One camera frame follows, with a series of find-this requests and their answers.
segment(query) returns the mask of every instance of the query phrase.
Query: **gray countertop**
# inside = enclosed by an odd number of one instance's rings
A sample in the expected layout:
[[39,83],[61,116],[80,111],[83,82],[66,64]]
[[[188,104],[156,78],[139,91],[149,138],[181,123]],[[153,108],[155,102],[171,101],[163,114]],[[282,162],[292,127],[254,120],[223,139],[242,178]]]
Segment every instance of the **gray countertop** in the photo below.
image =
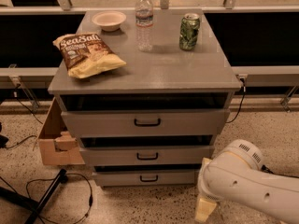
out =
[[[88,11],[78,33],[96,32],[127,65],[97,76],[69,77],[64,62],[50,84],[53,94],[238,91],[235,77],[201,9],[154,10],[153,50],[139,51],[135,39],[135,12],[122,10],[127,20],[107,33],[92,22]],[[193,51],[178,46],[180,23],[187,12],[200,14],[201,26]]]

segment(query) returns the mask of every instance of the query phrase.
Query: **cardboard box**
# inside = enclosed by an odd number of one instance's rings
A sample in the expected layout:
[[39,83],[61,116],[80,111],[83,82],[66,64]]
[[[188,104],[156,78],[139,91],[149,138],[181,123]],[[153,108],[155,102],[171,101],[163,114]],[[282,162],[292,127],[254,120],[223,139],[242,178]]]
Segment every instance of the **cardboard box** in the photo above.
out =
[[38,144],[44,165],[84,164],[75,138],[71,137],[61,117],[61,109],[55,99],[38,136]]

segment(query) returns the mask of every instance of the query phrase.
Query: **clear plastic bottle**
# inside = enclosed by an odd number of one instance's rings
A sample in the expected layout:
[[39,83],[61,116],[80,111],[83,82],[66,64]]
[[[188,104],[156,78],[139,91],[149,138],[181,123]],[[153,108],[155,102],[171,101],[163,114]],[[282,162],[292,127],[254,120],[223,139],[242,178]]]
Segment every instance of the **clear plastic bottle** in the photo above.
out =
[[150,0],[138,0],[135,5],[136,38],[139,50],[152,50],[153,4]]

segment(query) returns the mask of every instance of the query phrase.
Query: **black handle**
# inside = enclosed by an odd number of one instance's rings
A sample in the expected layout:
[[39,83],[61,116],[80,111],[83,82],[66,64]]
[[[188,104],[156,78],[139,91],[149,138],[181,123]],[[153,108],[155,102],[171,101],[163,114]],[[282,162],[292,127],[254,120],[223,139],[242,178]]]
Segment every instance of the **black handle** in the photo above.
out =
[[154,182],[157,182],[158,181],[158,176],[156,175],[154,178],[150,179],[150,178],[146,178],[144,179],[142,177],[142,175],[140,176],[140,181],[143,182],[143,183],[154,183]]
[[155,157],[141,157],[141,155],[139,153],[136,154],[137,156],[137,159],[140,160],[140,161],[155,161],[155,160],[158,160],[158,157],[159,157],[159,153],[156,153],[155,154]]
[[137,127],[154,127],[159,126],[161,124],[161,119],[158,118],[155,123],[140,123],[137,119],[134,119],[134,125]]

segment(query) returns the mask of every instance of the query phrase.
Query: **can lid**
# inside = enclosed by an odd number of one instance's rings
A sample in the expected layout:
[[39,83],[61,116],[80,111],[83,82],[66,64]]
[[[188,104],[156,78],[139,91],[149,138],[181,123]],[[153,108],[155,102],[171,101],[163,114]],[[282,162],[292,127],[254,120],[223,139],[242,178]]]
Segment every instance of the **can lid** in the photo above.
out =
[[186,13],[184,18],[187,20],[197,20],[199,19],[199,15],[197,13]]

